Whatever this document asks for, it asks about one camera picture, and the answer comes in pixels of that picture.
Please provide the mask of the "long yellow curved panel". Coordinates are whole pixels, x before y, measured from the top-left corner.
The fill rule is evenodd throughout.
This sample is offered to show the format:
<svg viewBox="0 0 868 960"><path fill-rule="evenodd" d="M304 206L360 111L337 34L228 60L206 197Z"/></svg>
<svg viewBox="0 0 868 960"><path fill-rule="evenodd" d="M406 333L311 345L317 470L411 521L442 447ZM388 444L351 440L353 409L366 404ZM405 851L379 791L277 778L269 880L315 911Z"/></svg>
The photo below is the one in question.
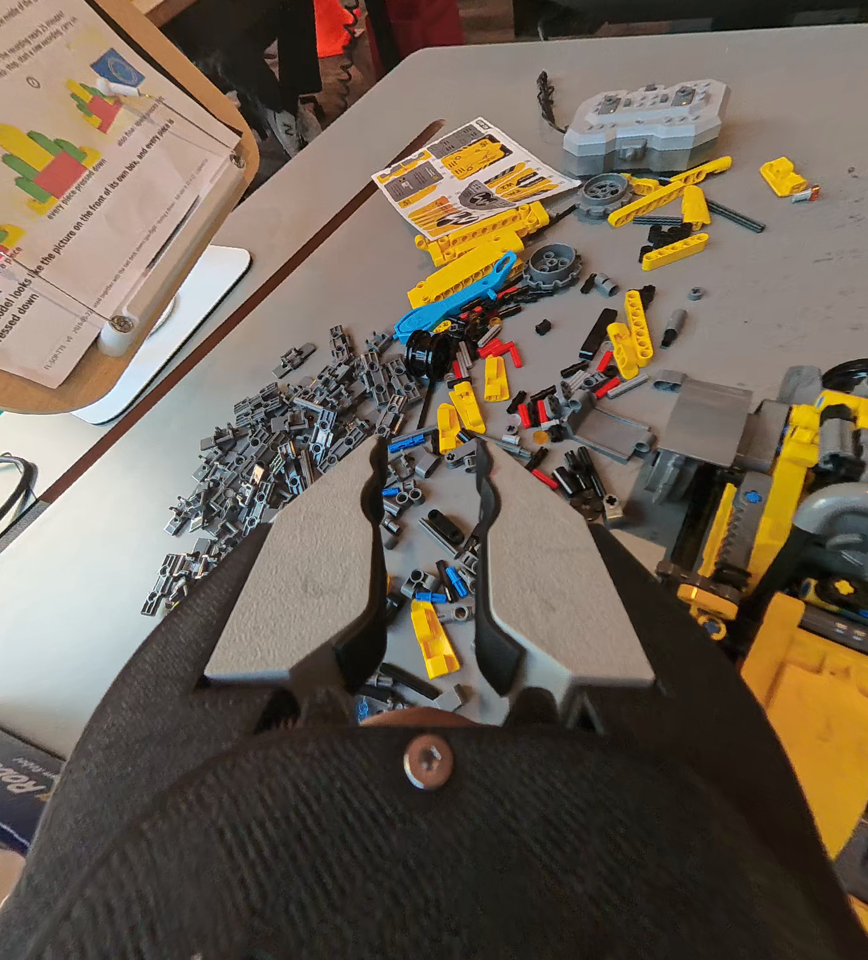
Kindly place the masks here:
<svg viewBox="0 0 868 960"><path fill-rule="evenodd" d="M408 293L411 307L427 306L444 300L483 279L507 254L514 254L510 276L518 277L523 271L523 262L515 251L493 247L473 249L418 282Z"/></svg>

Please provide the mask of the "black round wheel piece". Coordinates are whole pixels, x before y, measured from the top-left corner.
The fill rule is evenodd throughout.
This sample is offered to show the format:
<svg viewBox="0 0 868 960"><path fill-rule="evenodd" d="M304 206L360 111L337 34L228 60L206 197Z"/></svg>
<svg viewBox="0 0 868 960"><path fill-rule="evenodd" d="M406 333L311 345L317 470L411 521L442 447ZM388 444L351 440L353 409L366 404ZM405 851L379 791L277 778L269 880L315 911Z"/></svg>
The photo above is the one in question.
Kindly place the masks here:
<svg viewBox="0 0 868 960"><path fill-rule="evenodd" d="M455 357L456 340L449 332L416 330L405 345L405 364L416 380L445 378Z"/></svg>

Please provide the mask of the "white stand base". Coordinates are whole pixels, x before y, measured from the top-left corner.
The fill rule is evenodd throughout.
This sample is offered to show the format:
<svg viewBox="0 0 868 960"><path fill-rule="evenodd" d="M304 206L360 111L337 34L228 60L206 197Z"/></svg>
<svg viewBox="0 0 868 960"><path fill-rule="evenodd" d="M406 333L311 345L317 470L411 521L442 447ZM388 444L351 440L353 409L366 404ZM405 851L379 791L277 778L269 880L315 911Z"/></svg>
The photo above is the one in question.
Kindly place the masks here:
<svg viewBox="0 0 868 960"><path fill-rule="evenodd" d="M111 391L73 415L102 426L125 414L248 272L251 261L241 247L209 246Z"/></svg>

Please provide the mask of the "long yellow beam assembly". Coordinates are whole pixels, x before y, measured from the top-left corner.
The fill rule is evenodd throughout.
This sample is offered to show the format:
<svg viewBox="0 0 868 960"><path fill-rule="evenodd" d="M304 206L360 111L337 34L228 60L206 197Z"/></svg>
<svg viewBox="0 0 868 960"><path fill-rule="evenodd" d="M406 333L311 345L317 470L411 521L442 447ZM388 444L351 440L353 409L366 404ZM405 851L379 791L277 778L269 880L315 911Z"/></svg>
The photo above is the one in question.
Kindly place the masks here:
<svg viewBox="0 0 868 960"><path fill-rule="evenodd" d="M521 244L523 238L546 228L549 223L550 215L543 203L533 201L461 226L440 238L427 239L418 234L415 236L415 246L427 253L435 267L441 268L476 247L491 242L498 234L516 235L517 242Z"/></svg>

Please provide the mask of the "short yellow holed beam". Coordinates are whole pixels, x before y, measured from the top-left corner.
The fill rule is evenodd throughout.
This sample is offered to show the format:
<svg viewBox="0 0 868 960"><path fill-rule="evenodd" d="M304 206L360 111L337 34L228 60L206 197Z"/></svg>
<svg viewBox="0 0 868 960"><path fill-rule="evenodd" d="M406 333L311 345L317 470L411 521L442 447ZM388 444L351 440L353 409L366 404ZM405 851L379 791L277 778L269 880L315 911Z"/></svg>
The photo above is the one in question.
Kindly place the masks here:
<svg viewBox="0 0 868 960"><path fill-rule="evenodd" d="M652 272L686 258L691 258L702 253L707 247L708 241L709 235L706 232L697 232L666 246L656 249L651 248L641 258L641 269L644 272Z"/></svg>

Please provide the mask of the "red plastic object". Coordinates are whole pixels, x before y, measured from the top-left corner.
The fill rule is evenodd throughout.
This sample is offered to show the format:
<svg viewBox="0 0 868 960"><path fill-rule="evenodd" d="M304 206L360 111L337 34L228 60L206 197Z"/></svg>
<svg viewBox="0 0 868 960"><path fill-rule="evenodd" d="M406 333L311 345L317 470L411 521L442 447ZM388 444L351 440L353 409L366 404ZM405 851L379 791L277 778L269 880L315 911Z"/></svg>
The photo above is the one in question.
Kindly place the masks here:
<svg viewBox="0 0 868 960"><path fill-rule="evenodd" d="M317 54L321 61L349 52L367 30L364 1L314 1Z"/></svg>

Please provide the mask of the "dark grey curved panel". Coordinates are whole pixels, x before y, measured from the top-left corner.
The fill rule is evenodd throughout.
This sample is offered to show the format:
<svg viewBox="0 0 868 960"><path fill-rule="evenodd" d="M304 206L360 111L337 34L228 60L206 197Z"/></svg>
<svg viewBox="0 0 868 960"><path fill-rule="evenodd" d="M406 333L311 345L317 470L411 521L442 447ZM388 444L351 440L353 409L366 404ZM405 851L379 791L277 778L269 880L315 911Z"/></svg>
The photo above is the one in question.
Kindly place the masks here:
<svg viewBox="0 0 868 960"><path fill-rule="evenodd" d="M571 414L566 426L576 442L619 463L647 455L656 445L650 426L599 407Z"/></svg>

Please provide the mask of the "dark grey toothed hub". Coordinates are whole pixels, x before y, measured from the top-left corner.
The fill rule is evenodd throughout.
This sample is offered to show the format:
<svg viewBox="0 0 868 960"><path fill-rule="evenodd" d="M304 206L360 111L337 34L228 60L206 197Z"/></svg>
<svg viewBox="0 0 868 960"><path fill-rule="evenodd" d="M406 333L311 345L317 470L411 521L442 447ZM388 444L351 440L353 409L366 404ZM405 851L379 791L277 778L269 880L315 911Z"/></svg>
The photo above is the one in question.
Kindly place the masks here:
<svg viewBox="0 0 868 960"><path fill-rule="evenodd" d="M527 288L550 294L573 284L583 266L583 258L568 244L551 243L530 255L523 276Z"/></svg>

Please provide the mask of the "short yellow panel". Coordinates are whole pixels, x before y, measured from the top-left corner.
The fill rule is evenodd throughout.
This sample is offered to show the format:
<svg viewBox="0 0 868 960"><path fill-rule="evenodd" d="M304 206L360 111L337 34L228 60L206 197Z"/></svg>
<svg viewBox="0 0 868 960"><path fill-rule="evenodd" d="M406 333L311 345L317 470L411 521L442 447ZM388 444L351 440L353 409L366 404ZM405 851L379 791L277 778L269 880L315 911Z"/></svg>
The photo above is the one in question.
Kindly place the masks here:
<svg viewBox="0 0 868 960"><path fill-rule="evenodd" d="M640 373L636 346L630 328L623 322L614 321L607 327L612 359L620 378L625 381Z"/></svg>

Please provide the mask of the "yellow seven-hole beam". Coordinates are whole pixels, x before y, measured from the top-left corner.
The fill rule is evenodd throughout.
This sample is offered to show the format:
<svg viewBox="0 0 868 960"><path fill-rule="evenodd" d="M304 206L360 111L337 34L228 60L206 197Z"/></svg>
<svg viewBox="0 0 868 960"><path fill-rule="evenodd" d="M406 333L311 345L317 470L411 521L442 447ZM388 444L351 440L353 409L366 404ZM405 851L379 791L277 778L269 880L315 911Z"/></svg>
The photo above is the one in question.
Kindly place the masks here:
<svg viewBox="0 0 868 960"><path fill-rule="evenodd" d="M651 363L655 351L641 291L627 291L624 306L631 331L635 362L639 368L643 369Z"/></svg>

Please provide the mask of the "black rectangular brick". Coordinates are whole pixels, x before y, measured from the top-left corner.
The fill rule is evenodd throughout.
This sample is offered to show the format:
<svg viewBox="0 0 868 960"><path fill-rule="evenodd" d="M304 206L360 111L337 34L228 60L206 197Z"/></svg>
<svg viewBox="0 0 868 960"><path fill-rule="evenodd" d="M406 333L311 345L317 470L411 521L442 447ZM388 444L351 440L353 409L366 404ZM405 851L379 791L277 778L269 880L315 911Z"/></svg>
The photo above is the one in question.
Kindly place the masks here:
<svg viewBox="0 0 868 960"><path fill-rule="evenodd" d="M617 311L613 308L604 308L596 319L593 327L584 338L584 342L579 350L579 359L591 362L602 343L608 338L608 327L617 321Z"/></svg>

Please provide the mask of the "grey battery box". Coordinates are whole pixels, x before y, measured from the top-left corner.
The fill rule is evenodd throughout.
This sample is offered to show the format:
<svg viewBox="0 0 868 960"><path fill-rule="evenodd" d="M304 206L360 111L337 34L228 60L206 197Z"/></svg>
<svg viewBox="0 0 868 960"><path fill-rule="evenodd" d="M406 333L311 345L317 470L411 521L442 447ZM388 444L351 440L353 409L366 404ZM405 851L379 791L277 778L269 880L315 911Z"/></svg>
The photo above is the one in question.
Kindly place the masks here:
<svg viewBox="0 0 868 960"><path fill-rule="evenodd" d="M725 83L706 78L590 97L563 135L561 171L669 174L714 160L729 96Z"/></svg>

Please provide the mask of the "pile of mixed small bricks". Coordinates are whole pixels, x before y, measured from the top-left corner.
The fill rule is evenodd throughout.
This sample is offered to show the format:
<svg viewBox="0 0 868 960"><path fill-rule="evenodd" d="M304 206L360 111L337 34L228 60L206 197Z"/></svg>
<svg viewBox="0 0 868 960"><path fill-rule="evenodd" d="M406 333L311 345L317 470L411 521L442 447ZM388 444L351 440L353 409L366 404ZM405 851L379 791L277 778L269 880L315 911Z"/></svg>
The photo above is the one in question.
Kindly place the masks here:
<svg viewBox="0 0 868 960"><path fill-rule="evenodd" d="M502 451L539 481L544 491L559 495L592 528L601 546L618 546L602 520L621 515L620 501L605 492L587 448L574 443L562 416L587 409L588 394L576 390L563 399L558 390L537 401L528 393L528 415L550 414L542 428L521 428L512 407L504 356L488 356L480 371L463 379L446 378L452 399L440 404L426 444L405 440L393 448L407 453L415 473L408 489L386 498L391 508L407 507L415 518L405 526L406 546L395 547L393 519L382 529L392 570L388 597L388 650L362 692L365 718L379 711L413 706L454 712L470 698L480 698L481 718L496 723L500 700L512 706L515 697L497 695L484 681L475 654L476 567L480 497L476 486L477 442ZM649 690L584 686L569 697L554 697L568 712L587 690Z"/></svg>

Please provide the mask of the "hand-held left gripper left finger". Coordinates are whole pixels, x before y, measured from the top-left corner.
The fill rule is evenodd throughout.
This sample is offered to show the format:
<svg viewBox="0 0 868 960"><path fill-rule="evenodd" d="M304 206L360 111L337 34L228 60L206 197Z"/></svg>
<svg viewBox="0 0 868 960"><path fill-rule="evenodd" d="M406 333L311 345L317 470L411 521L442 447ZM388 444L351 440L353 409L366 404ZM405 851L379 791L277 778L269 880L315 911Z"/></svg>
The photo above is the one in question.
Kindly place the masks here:
<svg viewBox="0 0 868 960"><path fill-rule="evenodd" d="M213 687L353 694L380 665L387 468L366 440L277 514L205 667Z"/></svg>

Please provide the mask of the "pile of dark grey bricks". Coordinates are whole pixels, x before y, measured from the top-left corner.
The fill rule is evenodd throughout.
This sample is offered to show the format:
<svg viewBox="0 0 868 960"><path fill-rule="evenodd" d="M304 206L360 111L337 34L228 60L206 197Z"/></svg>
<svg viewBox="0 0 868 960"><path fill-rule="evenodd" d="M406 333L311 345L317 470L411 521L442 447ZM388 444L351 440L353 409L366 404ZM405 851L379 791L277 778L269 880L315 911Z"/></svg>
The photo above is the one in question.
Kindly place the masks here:
<svg viewBox="0 0 868 960"><path fill-rule="evenodd" d="M194 486L171 507L169 536L195 544L163 559L141 614L170 611L247 534L272 520L365 442L385 444L420 401L416 379L391 331L362 344L340 325L329 330L329 358L312 376L291 381L316 347L285 352L274 379L234 405L233 419L200 441Z"/></svg>

